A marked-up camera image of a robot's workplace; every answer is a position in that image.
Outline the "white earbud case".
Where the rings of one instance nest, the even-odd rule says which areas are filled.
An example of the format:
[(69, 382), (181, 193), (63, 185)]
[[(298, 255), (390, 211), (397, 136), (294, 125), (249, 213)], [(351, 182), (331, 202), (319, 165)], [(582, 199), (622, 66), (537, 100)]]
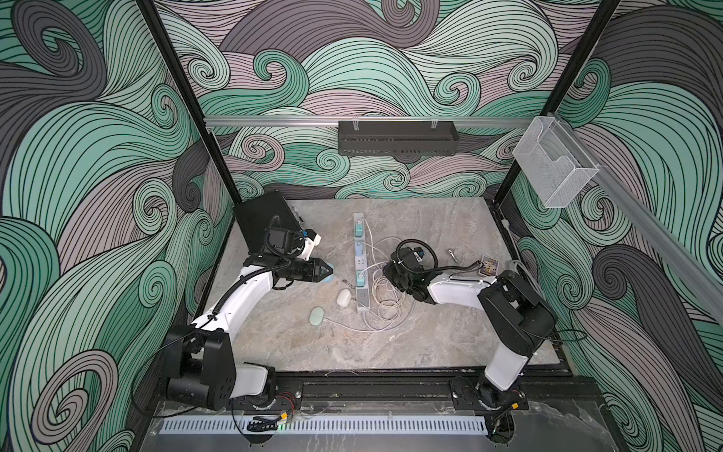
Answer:
[(348, 307), (348, 305), (350, 305), (351, 300), (351, 291), (348, 288), (344, 288), (338, 293), (335, 303), (341, 308), (346, 308)]

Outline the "white power strip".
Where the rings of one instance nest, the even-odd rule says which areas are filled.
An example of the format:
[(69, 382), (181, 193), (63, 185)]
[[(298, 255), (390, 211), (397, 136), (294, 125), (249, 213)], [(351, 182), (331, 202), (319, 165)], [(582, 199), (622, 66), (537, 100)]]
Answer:
[[(365, 233), (366, 233), (366, 224), (365, 224), (365, 215), (361, 212), (354, 213), (353, 214), (353, 226), (355, 229), (355, 223), (360, 221), (363, 226), (365, 226)], [(368, 312), (371, 307), (370, 303), (370, 290), (369, 290), (369, 282), (368, 282), (368, 263), (367, 263), (367, 246), (366, 246), (366, 234), (363, 234), (362, 237), (355, 237), (354, 231), (353, 231), (353, 247), (355, 246), (356, 242), (363, 242), (365, 243), (365, 255), (363, 256), (356, 256), (355, 250), (354, 250), (354, 278), (355, 278), (355, 286), (356, 286), (356, 272), (364, 270), (366, 272), (366, 286), (365, 287), (357, 287), (356, 286), (356, 301), (357, 301), (357, 311), (364, 313)]]

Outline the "blue earbud case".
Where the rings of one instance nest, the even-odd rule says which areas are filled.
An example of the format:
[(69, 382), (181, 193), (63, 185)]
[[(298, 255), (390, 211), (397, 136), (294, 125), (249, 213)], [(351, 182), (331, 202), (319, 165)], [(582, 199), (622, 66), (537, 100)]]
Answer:
[(322, 283), (327, 283), (327, 282), (330, 282), (333, 280), (333, 273), (334, 273), (333, 265), (329, 264), (328, 267), (329, 268), (326, 273), (326, 278), (324, 280), (322, 280)]

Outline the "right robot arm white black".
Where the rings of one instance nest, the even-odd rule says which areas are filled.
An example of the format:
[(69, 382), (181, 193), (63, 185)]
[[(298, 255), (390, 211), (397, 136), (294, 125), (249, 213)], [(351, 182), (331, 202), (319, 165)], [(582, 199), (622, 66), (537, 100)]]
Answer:
[(485, 313), (498, 345), (479, 379), (477, 397), (483, 408), (498, 411), (523, 399), (515, 384), (554, 332), (557, 315), (519, 273), (468, 275), (480, 266), (479, 260), (467, 267), (442, 266), (427, 243), (410, 238), (397, 245), (382, 273), (395, 289), (416, 301)]

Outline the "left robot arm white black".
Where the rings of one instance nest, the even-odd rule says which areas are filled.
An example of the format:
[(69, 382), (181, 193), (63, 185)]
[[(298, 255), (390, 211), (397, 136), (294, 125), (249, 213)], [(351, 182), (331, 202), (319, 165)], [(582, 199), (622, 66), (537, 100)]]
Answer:
[(218, 411), (233, 399), (275, 399), (275, 369), (237, 363), (233, 341), (256, 305), (285, 280), (320, 283), (333, 268), (312, 256), (321, 237), (312, 229), (282, 227), (274, 216), (262, 244), (218, 301), (191, 324), (172, 328), (160, 348), (161, 382), (167, 400)]

